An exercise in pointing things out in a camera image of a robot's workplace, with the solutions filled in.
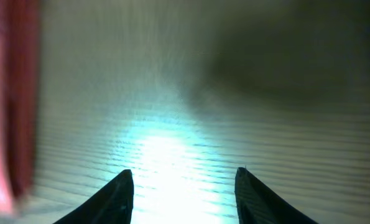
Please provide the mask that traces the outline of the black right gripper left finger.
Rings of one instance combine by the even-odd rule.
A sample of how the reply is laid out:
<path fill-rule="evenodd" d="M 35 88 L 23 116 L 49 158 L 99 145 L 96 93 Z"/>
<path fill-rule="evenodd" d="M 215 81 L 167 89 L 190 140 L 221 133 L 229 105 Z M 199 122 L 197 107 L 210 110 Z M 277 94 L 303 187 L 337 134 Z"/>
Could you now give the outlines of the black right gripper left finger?
<path fill-rule="evenodd" d="M 126 169 L 54 224 L 130 224 L 133 206 L 134 182 Z"/>

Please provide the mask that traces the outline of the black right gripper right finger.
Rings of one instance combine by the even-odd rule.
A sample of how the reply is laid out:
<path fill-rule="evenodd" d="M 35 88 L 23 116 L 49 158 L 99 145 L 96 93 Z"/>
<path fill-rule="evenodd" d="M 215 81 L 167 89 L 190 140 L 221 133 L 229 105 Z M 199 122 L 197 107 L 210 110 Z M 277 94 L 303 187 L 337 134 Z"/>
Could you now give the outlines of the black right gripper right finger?
<path fill-rule="evenodd" d="M 244 167 L 237 169 L 234 193 L 240 224 L 317 224 Z"/>

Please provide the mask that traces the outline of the red orange t-shirt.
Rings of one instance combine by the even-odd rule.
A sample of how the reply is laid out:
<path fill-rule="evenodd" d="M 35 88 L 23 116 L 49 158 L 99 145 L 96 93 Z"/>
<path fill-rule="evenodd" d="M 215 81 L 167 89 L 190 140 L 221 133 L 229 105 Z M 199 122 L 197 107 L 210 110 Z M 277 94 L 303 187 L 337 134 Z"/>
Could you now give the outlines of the red orange t-shirt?
<path fill-rule="evenodd" d="M 40 1 L 0 0 L 0 215 L 32 186 Z"/>

